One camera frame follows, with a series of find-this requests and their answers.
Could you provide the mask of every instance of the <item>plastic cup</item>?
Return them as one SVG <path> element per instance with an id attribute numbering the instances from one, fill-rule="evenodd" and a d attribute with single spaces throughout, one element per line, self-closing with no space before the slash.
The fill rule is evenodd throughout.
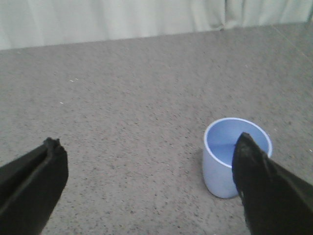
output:
<path id="1" fill-rule="evenodd" d="M 268 134 L 251 121 L 227 117 L 211 123 L 204 133 L 203 177 L 209 191 L 220 198 L 238 195 L 231 163 L 235 144 L 242 132 L 249 133 L 260 148 L 272 155 Z"/>

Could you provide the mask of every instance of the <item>cup rim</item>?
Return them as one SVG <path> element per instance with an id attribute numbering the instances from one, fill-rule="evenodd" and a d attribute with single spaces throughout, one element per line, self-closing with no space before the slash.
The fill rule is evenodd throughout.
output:
<path id="1" fill-rule="evenodd" d="M 226 167 L 228 167 L 228 168 L 232 168 L 231 165 L 228 165 L 228 164 L 222 162 L 220 159 L 218 159 L 218 158 L 212 153 L 211 149 L 209 148 L 208 142 L 207 142 L 207 134 L 208 134 L 208 132 L 210 131 L 210 129 L 211 129 L 214 125 L 216 125 L 217 123 L 222 122 L 222 121 L 226 121 L 226 120 L 244 121 L 244 122 L 246 122 L 246 123 L 249 123 L 249 124 L 253 125 L 253 126 L 256 127 L 259 131 L 261 131 L 262 134 L 265 136 L 267 142 L 268 142 L 268 152 L 267 152 L 267 155 L 268 155 L 268 157 L 271 157 L 271 155 L 272 155 L 272 153 L 273 153 L 272 141 L 270 140 L 269 135 L 268 135 L 261 127 L 259 127 L 257 124 L 253 123 L 252 121 L 249 121 L 249 120 L 246 120 L 246 119 L 242 119 L 242 118 L 239 118 L 239 117 L 237 117 L 237 118 L 236 118 L 236 117 L 232 117 L 232 118 L 231 118 L 231 117 L 227 117 L 227 118 L 224 117 L 224 118 L 220 118 L 220 119 L 215 120 L 214 122 L 212 122 L 212 123 L 206 128 L 205 133 L 204 133 L 204 138 L 203 138 L 203 140 L 204 140 L 204 146 L 205 146 L 206 150 L 209 152 L 209 154 L 213 157 L 214 160 L 216 160 L 218 163 L 220 163 L 220 164 L 222 164 L 222 165 L 224 165 L 224 166 L 226 166 Z"/>

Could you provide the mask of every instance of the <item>floor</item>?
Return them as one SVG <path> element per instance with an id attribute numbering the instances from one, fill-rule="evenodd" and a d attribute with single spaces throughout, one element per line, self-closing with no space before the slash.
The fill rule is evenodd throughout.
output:
<path id="1" fill-rule="evenodd" d="M 203 133 L 249 119 L 313 183 L 313 26 L 0 51 L 0 164 L 51 136 L 69 180 L 44 235 L 247 235 L 201 172 Z"/>

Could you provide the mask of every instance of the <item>white curtain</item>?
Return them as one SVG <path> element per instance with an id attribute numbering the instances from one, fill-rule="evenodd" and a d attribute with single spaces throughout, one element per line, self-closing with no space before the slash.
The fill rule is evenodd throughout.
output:
<path id="1" fill-rule="evenodd" d="M 305 22 L 313 0 L 0 0 L 0 49 Z"/>

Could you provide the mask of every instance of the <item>blue cup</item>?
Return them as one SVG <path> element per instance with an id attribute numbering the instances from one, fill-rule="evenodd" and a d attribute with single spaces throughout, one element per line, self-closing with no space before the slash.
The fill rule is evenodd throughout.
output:
<path id="1" fill-rule="evenodd" d="M 242 132 L 249 133 L 260 148 L 272 155 L 268 134 L 251 121 L 227 117 L 211 123 L 204 133 L 203 177 L 209 191 L 220 198 L 238 195 L 231 163 L 235 144 Z"/>

